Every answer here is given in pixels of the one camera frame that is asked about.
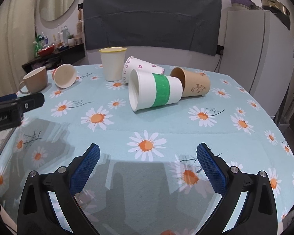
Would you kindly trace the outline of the person's right hand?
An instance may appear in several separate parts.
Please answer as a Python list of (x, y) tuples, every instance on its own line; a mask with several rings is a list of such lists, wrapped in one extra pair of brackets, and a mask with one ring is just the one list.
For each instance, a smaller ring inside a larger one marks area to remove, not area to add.
[(164, 232), (162, 232), (160, 235), (176, 235), (174, 232), (172, 232), (171, 230), (166, 230)]

